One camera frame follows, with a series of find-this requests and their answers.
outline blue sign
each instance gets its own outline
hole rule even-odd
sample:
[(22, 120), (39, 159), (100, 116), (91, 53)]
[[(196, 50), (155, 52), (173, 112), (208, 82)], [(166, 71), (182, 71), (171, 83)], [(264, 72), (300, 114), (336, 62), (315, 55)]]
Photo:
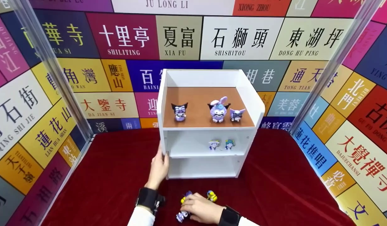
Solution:
[(140, 129), (139, 118), (124, 118), (121, 119), (121, 123), (124, 130)]
[(277, 92), (268, 116), (297, 116), (308, 96), (305, 92)]
[(34, 11), (57, 57), (100, 58), (85, 13)]
[(134, 92), (158, 92), (163, 69), (222, 69), (222, 61), (127, 60)]
[(295, 117), (263, 117), (260, 128), (288, 131)]
[(298, 146), (318, 176), (322, 176), (337, 162), (337, 159), (319, 140), (306, 122), (303, 121), (301, 126), (295, 131), (294, 140), (298, 143)]
[(329, 103), (320, 96), (306, 115), (306, 123), (313, 127), (328, 106)]
[(29, 37), (20, 24), (16, 14), (14, 12), (4, 13), (0, 15), (0, 18), (13, 37), (13, 40), (17, 44), (29, 67), (33, 67), (40, 63), (40, 57), (32, 43), (30, 43)]
[(123, 130), (121, 119), (88, 119), (94, 133), (107, 133)]
[(86, 140), (83, 138), (81, 131), (78, 126), (75, 126), (70, 133), (72, 140), (75, 142), (79, 150), (82, 150), (83, 146), (86, 143)]
[(355, 72), (387, 89), (387, 26), (355, 68)]

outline shelf compartment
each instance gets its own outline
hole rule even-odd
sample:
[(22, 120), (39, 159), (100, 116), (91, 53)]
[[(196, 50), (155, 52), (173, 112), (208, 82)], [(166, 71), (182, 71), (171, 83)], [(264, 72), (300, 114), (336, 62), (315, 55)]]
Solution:
[(170, 159), (169, 179), (236, 177), (243, 157)]
[[(186, 130), (168, 131), (165, 133), (167, 140), (166, 151), (170, 157), (198, 158), (212, 156), (244, 156), (248, 148), (248, 140), (253, 131), (249, 130)], [(235, 141), (231, 150), (225, 149), (225, 140)], [(220, 146), (216, 150), (209, 149), (210, 140), (219, 140)]]

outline hand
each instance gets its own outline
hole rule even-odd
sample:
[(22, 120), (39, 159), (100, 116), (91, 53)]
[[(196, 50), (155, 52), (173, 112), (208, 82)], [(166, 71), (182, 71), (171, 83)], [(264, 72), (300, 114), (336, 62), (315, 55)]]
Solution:
[(187, 196), (181, 207), (181, 210), (192, 213), (191, 220), (215, 224), (219, 223), (224, 209), (225, 207), (211, 202), (198, 193)]
[(152, 159), (152, 166), (150, 168), (149, 179), (145, 187), (157, 190), (160, 183), (165, 179), (169, 169), (169, 154), (166, 153), (163, 160), (162, 148), (159, 145), (157, 154)]

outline small keychain figurine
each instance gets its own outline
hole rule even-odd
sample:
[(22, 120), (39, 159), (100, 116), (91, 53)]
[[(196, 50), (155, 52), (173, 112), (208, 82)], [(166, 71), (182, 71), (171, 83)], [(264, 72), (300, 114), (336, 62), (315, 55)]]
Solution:
[(234, 140), (225, 140), (225, 148), (230, 151), (235, 146)]
[(217, 201), (217, 196), (216, 196), (216, 194), (212, 190), (208, 191), (208, 199), (210, 201), (212, 201), (212, 202), (216, 202)]
[(172, 106), (172, 109), (174, 110), (175, 120), (176, 121), (184, 121), (185, 118), (187, 117), (185, 112), (187, 111), (188, 103), (186, 103), (184, 105), (171, 104), (171, 106)]
[(242, 110), (233, 110), (230, 109), (230, 118), (231, 121), (240, 121), (242, 119), (242, 114), (245, 112), (245, 108)]
[(209, 149), (212, 150), (212, 151), (215, 151), (216, 150), (216, 147), (220, 146), (220, 142), (218, 140), (211, 140), (209, 141)]
[(227, 109), (230, 106), (230, 104), (223, 105), (226, 101), (227, 97), (224, 96), (220, 100), (214, 100), (208, 104), (214, 122), (224, 121), (224, 116), (227, 114)]
[[(185, 202), (185, 198), (189, 195), (191, 195), (192, 192), (191, 191), (188, 191), (185, 196), (181, 199), (181, 204)], [(177, 213), (177, 215), (175, 216), (176, 219), (178, 220), (178, 222), (182, 223), (184, 221), (185, 218), (187, 218), (188, 216), (190, 216), (191, 213), (189, 212), (186, 212), (186, 211), (180, 211), (179, 213)]]

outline red velvet cloth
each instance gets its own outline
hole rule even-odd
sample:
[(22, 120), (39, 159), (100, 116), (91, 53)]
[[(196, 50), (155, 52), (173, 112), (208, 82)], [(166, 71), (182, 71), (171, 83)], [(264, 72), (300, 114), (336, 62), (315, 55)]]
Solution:
[[(97, 135), (42, 226), (126, 226), (159, 140), (156, 129)], [(167, 203), (155, 226), (180, 225), (175, 215), (188, 190), (213, 190), (218, 204), (261, 226), (355, 225), (283, 130), (258, 131), (238, 179), (165, 180), (159, 190)]]

